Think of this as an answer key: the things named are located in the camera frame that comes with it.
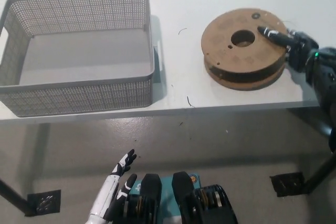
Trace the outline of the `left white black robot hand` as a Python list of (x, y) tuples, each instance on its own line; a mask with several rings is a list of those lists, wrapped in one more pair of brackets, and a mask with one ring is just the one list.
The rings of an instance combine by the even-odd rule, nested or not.
[(134, 149), (131, 149), (118, 161), (98, 192), (86, 223), (108, 223), (108, 208), (110, 205), (117, 203), (117, 205), (120, 206), (122, 204), (122, 200), (127, 198), (132, 186), (134, 185), (137, 175), (132, 174), (120, 191), (117, 192), (119, 179), (130, 169), (130, 166), (136, 159), (136, 156), (137, 155), (134, 153)]

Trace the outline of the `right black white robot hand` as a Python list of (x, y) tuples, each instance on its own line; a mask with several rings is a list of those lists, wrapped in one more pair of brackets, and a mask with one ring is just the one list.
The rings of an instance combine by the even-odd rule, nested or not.
[(286, 49), (289, 66), (299, 73), (305, 72), (309, 52), (319, 49), (318, 43), (302, 31), (287, 28), (287, 33), (284, 34), (263, 26), (258, 26), (257, 30), (271, 43)]

